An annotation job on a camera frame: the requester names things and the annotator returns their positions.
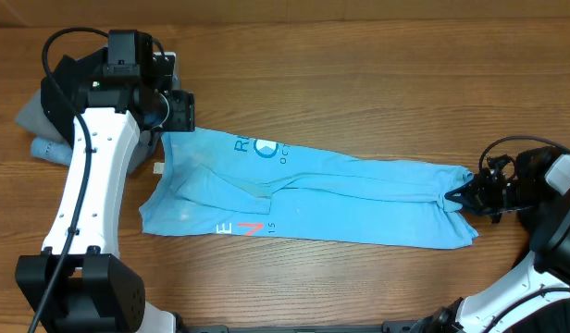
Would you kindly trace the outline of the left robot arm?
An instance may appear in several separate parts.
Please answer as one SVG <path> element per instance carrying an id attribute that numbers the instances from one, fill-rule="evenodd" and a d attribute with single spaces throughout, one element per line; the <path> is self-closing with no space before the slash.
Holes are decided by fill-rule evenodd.
<path id="1" fill-rule="evenodd" d="M 176 55 L 150 34 L 106 39 L 45 70 L 41 107 L 72 154 L 53 226 L 38 254 L 19 258 L 15 279 L 34 312 L 30 331 L 182 332 L 181 317 L 150 304 L 120 260 L 118 221 L 138 144 L 194 131 L 194 96 L 177 86 Z"/>

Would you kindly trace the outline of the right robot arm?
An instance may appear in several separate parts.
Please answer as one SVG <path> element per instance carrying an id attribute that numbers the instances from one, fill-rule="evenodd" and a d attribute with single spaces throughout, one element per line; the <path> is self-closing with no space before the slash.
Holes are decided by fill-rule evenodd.
<path id="1" fill-rule="evenodd" d="M 505 332 L 535 312 L 570 299 L 570 150 L 549 143 L 521 153 L 514 176 L 499 176 L 509 157 L 487 167 L 447 199 L 498 218 L 515 211 L 530 234 L 527 255 L 480 293 L 404 325 L 404 332 Z"/>

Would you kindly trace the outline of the light blue printed t-shirt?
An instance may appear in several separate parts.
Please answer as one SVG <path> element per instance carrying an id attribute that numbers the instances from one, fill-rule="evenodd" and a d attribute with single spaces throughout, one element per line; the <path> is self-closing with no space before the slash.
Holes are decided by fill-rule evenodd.
<path id="1" fill-rule="evenodd" d="M 446 199 L 463 166 L 365 160 L 211 129 L 162 136 L 164 170 L 141 207 L 159 236 L 225 234 L 457 249 L 477 231 Z"/>

